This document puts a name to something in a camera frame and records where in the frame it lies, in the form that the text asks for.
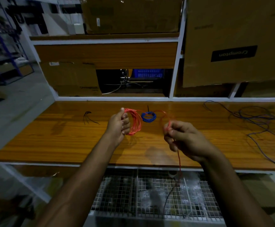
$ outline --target wooden table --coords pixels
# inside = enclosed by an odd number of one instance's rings
[[[237,111],[246,106],[261,106],[275,113],[275,103],[223,103],[229,110]],[[60,101],[30,123],[20,134],[0,150],[0,162],[16,164],[43,164],[63,166],[79,165],[90,153],[106,129],[112,114],[121,107],[147,111],[164,110],[173,118],[191,122],[230,160],[235,170],[275,171],[275,164],[260,153],[256,144],[246,136],[262,130],[260,127],[229,116],[230,113],[217,103],[200,102],[81,102]],[[86,111],[89,121],[84,124]],[[245,109],[253,115],[263,113],[260,108]],[[115,150],[110,164],[131,167],[178,168],[177,153],[171,152],[163,139],[160,118],[143,123],[142,130],[134,136],[125,136]],[[271,121],[275,133],[275,121]],[[262,150],[275,160],[275,136],[266,132],[254,135]],[[199,169],[197,162],[180,153],[183,168]]]

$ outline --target white sticker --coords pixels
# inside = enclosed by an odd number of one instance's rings
[[[97,26],[100,27],[101,26],[101,23],[100,23],[100,19],[97,18]]]
[[[49,65],[50,66],[57,66],[57,65],[60,65],[59,62],[49,62]]]

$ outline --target person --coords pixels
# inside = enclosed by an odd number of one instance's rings
[[[78,171],[46,206],[37,227],[81,227],[89,214],[114,150],[130,130],[124,108],[113,115],[107,129]],[[223,153],[192,124],[171,121],[164,139],[172,151],[178,149],[202,166],[227,226],[275,227]]]

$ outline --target wire mesh shelf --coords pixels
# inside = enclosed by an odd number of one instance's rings
[[[107,169],[91,210],[105,217],[224,223],[204,174],[195,172],[177,181],[166,171]]]

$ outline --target gray floor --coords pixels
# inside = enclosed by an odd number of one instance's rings
[[[33,67],[36,72],[7,86],[0,86],[0,91],[7,95],[0,102],[0,149],[54,102],[41,70],[38,65]],[[10,199],[17,194],[33,196],[0,167],[0,198]]]

